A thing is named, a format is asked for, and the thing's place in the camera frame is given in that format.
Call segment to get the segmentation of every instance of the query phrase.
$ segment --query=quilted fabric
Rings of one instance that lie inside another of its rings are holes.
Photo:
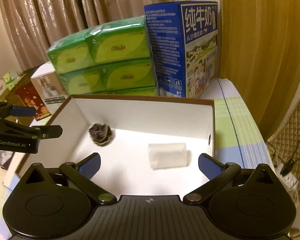
[[[289,160],[297,148],[298,141],[300,140],[300,99],[295,108],[291,111],[290,116],[287,118],[282,127],[279,127],[276,133],[269,138],[269,142],[275,147],[276,155],[280,162]],[[292,173],[298,179],[297,192],[291,197],[296,205],[300,203],[300,144],[296,150],[293,160],[296,161],[292,169]],[[278,165],[277,158],[274,158],[274,165]]]

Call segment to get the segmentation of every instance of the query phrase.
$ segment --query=blue gripper pad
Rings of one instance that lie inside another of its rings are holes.
[[[10,109],[10,114],[16,117],[34,116],[36,109],[28,106],[13,106]]]
[[[82,161],[76,164],[76,169],[85,178],[91,179],[100,169],[101,158],[98,153],[93,153],[88,157],[84,158]]]
[[[212,180],[223,171],[223,164],[217,160],[213,161],[206,154],[201,154],[198,158],[199,170],[209,179]]]

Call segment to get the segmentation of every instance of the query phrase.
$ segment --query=blue milk carton box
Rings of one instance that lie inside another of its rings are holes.
[[[197,98],[215,78],[218,3],[145,5],[161,96]]]

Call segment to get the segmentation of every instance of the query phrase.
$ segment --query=yellow curtain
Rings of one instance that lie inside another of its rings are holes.
[[[220,77],[268,139],[300,81],[300,0],[221,0],[220,33]]]

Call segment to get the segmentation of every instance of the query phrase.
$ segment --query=dark round object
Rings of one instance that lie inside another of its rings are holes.
[[[98,199],[104,202],[108,202],[113,200],[114,195],[110,194],[110,193],[103,193],[101,195],[98,196]]]
[[[296,215],[289,195],[278,197],[279,192],[275,184],[256,182],[224,189],[212,197],[209,213],[223,231],[238,238],[275,238],[288,233]]]
[[[252,217],[261,217],[269,214],[273,210],[272,202],[262,196],[250,195],[237,200],[237,208],[243,214]]]
[[[190,193],[190,194],[186,195],[186,199],[191,202],[197,202],[197,201],[201,200],[201,196],[196,193]]]
[[[28,200],[26,209],[35,216],[48,216],[57,213],[63,206],[61,198],[54,195],[39,195]]]
[[[41,183],[27,184],[20,197],[7,199],[2,211],[7,226],[23,238],[58,238],[81,227],[91,210],[86,195]]]

